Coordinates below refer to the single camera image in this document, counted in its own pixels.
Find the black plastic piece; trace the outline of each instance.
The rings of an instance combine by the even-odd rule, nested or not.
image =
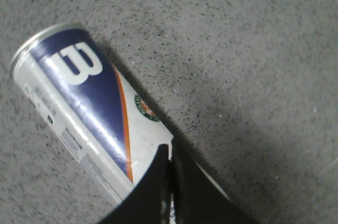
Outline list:
[[[176,140],[172,164],[177,224],[258,224],[219,192],[184,144]]]
[[[168,174],[168,145],[160,145],[137,187],[98,224],[168,224],[171,203]]]

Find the granite surface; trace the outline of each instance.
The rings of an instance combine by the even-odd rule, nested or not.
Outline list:
[[[247,214],[338,219],[338,0],[0,0],[0,17],[0,223],[95,223],[114,207],[8,76],[28,37],[67,21]]]

